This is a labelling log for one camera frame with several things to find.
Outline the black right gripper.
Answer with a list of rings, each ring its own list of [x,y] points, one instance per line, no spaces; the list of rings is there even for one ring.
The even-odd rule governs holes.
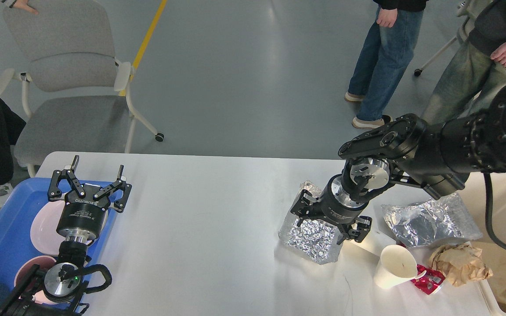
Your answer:
[[[372,218],[358,217],[368,206],[367,203],[358,203],[350,198],[348,192],[341,184],[342,176],[332,177],[319,198],[314,197],[308,190],[301,190],[295,198],[290,213],[297,216],[295,226],[300,227],[307,219],[327,220],[337,225],[341,236],[336,244],[341,245],[345,240],[363,242],[371,231]]]

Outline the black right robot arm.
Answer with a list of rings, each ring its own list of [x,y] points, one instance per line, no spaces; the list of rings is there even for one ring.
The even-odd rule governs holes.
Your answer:
[[[438,200],[465,187],[472,172],[484,174],[485,224],[492,241],[506,250],[492,224],[493,191],[490,174],[506,172],[506,86],[488,109],[464,118],[430,125],[405,114],[384,126],[345,142],[338,155],[345,160],[341,174],[332,177],[320,197],[303,189],[290,213],[321,220],[339,230],[337,244],[362,242],[372,219],[361,212],[370,200],[396,184],[416,187]]]

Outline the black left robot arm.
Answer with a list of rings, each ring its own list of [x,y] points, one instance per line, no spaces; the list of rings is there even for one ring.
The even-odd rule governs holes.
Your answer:
[[[48,269],[34,264],[0,304],[0,316],[82,316],[89,308],[83,296],[111,285],[110,270],[90,264],[88,243],[100,238],[110,209],[124,211],[132,185],[123,179],[123,165],[105,187],[82,183],[78,162],[75,156],[69,168],[55,170],[47,192],[50,202],[65,203],[56,228],[64,239],[56,263]]]

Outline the red item under arm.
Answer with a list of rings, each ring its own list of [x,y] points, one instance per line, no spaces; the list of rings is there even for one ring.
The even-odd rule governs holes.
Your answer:
[[[427,268],[423,265],[416,265],[417,276],[410,280],[412,284],[427,295],[438,292],[445,280],[442,272]]]

